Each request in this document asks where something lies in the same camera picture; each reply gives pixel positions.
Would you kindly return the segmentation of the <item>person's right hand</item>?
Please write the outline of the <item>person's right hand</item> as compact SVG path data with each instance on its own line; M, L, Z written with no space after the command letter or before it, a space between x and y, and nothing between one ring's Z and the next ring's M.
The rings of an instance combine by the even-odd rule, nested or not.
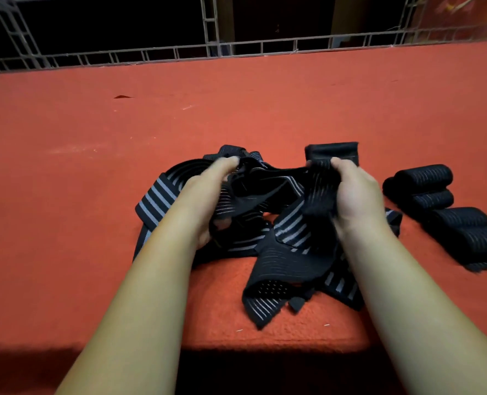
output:
M389 229L378 182L357 166L357 182L339 185L334 225L342 242Z

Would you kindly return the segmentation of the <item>person's left hand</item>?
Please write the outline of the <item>person's left hand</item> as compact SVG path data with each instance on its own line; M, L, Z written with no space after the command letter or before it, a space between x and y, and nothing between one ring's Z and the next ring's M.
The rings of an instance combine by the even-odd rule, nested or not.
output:
M221 186L202 184L202 173L189 179L167 217L183 241L198 250L210 240L209 225L218 204Z

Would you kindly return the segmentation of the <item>person's right forearm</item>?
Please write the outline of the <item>person's right forearm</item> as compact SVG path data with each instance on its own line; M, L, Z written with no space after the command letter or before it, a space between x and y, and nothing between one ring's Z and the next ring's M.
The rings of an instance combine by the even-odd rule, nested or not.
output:
M487 336L389 228L335 220L368 312L409 395L487 395Z

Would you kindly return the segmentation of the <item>person's left forearm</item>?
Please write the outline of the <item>person's left forearm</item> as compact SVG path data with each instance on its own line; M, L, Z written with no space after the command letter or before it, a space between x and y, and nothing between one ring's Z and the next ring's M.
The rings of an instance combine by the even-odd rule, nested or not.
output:
M181 195L55 395L174 395L199 210Z

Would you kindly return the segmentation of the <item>red felt table cover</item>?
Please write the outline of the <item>red felt table cover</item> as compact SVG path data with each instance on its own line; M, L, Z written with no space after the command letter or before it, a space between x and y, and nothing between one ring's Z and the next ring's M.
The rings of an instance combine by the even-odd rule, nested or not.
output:
M380 183L446 164L487 213L487 42L0 74L0 352L84 346L169 167L347 141Z

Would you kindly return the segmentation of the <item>red banner cloth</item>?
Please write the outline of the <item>red banner cloth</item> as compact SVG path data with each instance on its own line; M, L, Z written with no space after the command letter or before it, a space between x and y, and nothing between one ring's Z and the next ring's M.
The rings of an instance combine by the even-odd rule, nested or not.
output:
M487 0L427 0L422 28L487 25Z

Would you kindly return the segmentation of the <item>grey metal truss frame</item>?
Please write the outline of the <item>grey metal truss frame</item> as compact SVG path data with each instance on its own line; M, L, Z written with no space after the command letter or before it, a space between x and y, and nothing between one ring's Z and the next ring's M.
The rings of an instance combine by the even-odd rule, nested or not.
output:
M427 0L0 0L0 72L463 43Z

